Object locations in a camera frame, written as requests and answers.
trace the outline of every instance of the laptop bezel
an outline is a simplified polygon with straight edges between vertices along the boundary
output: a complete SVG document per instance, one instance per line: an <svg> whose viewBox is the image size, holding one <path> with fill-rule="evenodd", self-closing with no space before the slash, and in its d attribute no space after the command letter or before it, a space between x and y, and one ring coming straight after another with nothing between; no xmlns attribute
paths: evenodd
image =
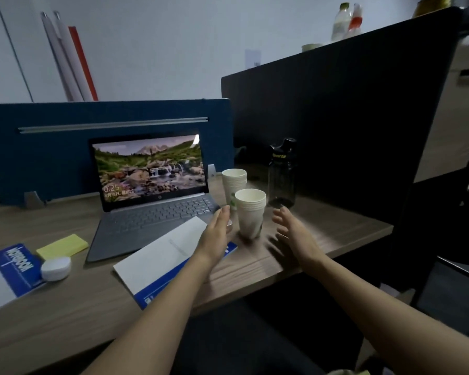
<svg viewBox="0 0 469 375"><path fill-rule="evenodd" d="M177 197L184 197L189 195L195 195L198 193L208 193L208 174L207 174L207 165L205 164L205 158L203 151L201 152L201 161L203 163L203 174L205 176L205 185L199 187L193 187L190 189L181 189L173 192L163 192L158 195L142 196L140 198L133 198L130 200L122 201L113 201L108 202L104 199L104 193L102 191L102 184L99 179L99 169L97 167L97 162L95 160L95 150L93 144L97 143L114 143L122 141L131 141L131 140L140 140L140 139L156 139L156 138L168 138L168 137L180 137L185 135L200 135L197 130L187 130L183 132L165 132L165 133L156 133L156 134L136 134L136 135L119 135L112 137L101 137L101 138L91 138L88 140L88 147L90 150L90 159L92 161L94 179L98 186L99 196L102 203L102 209L105 212L110 212L115 209L134 207L136 205L147 204L155 201L163 201L174 199Z"/></svg>

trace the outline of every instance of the stack of paper cups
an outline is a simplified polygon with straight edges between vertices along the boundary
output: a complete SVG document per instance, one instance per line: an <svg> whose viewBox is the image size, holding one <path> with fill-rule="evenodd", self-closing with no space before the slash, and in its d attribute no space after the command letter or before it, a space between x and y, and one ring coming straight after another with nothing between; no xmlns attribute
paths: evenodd
<svg viewBox="0 0 469 375"><path fill-rule="evenodd" d="M239 233L248 239L261 235L266 194L260 189L242 189L235 194Z"/></svg>
<svg viewBox="0 0 469 375"><path fill-rule="evenodd" d="M222 174L226 204L231 205L231 208L236 210L234 195L237 191L246 187L246 171L239 168L231 168L224 170Z"/></svg>

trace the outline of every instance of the forearm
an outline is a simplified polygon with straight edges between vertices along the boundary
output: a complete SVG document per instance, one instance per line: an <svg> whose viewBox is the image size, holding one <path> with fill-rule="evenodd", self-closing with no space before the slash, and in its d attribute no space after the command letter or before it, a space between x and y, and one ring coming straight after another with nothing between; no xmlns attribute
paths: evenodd
<svg viewBox="0 0 469 375"><path fill-rule="evenodd" d="M192 256L143 316L84 372L84 375L166 375L189 314L211 266Z"/></svg>
<svg viewBox="0 0 469 375"><path fill-rule="evenodd" d="M396 374L469 373L469 338L389 296L328 257L308 271Z"/></svg>

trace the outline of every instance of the left hand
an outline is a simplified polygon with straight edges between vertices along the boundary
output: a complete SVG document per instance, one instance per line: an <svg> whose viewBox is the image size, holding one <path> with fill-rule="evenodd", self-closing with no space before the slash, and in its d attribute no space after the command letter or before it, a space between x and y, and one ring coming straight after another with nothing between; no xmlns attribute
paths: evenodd
<svg viewBox="0 0 469 375"><path fill-rule="evenodd" d="M207 225L200 237L193 256L206 260L213 268L224 256L227 246L226 228L230 219L230 206L225 205L217 210L212 221Z"/></svg>

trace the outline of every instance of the laptop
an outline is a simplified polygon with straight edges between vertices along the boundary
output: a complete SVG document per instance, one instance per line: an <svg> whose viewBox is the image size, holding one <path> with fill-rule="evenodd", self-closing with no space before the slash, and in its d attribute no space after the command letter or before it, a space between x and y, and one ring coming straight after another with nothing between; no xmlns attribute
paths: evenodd
<svg viewBox="0 0 469 375"><path fill-rule="evenodd" d="M89 140L104 214L87 262L135 252L219 206L208 193L200 135Z"/></svg>

